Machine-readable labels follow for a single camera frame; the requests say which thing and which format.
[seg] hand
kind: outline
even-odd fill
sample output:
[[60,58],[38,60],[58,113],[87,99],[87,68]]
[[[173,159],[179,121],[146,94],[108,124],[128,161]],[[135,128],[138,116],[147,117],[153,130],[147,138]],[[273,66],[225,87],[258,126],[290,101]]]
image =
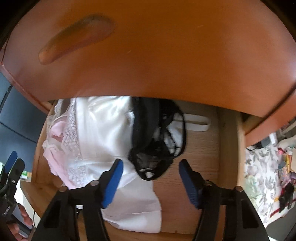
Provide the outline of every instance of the hand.
[[[29,217],[29,215],[26,212],[26,209],[21,205],[18,204],[18,207],[20,209],[20,212],[24,218],[24,223],[27,224],[28,226],[33,225],[32,219]],[[19,226],[16,223],[11,223],[7,225],[9,230],[12,232],[12,234],[15,236],[17,241],[27,241],[23,236],[21,236],[19,232]]]

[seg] leaf pattern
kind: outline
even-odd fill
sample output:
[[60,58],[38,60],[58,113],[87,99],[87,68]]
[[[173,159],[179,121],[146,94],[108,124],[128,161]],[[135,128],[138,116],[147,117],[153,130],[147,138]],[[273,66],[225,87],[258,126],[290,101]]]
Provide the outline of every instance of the leaf pattern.
[[265,227],[272,212],[277,185],[280,185],[278,162],[277,144],[260,150],[246,149],[245,192]]

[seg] wooden furniture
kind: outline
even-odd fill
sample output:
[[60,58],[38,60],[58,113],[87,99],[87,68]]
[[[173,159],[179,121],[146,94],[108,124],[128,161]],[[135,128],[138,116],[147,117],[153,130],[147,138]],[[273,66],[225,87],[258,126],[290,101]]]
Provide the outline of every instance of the wooden furniture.
[[246,145],[296,114],[296,43],[260,0],[41,0],[4,49],[0,71],[43,111],[94,95],[209,104],[262,118]]
[[[143,234],[118,230],[107,224],[111,240],[191,240],[200,211],[190,204],[178,173],[178,163],[186,158],[193,170],[221,187],[243,185],[244,132],[240,113],[219,107],[190,102],[177,102],[185,113],[199,114],[211,119],[206,132],[188,132],[185,153],[177,158],[169,170],[154,181],[154,191],[162,206],[162,228],[159,234]],[[32,182],[21,182],[21,188],[37,214],[42,217],[47,205],[61,186],[61,180],[50,173],[43,157],[42,143],[46,139],[46,123],[37,144]],[[221,218],[217,239],[222,235]],[[79,221],[80,230],[83,221]],[[85,239],[85,231],[80,235]]]

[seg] curved handle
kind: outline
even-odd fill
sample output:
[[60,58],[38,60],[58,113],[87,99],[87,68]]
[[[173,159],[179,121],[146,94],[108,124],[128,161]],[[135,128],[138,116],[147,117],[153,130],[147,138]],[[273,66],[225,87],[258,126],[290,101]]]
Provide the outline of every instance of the curved handle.
[[39,52],[39,62],[50,64],[76,49],[104,40],[114,29],[114,22],[102,15],[80,19],[48,41]]

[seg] white strap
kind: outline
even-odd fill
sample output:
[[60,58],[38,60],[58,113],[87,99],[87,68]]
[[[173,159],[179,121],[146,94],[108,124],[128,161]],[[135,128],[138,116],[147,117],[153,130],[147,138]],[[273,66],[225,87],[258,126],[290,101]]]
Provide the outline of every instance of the white strap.
[[[184,114],[184,119],[188,131],[207,131],[211,126],[211,119],[202,115]],[[176,128],[183,128],[180,115],[175,115],[174,122]]]

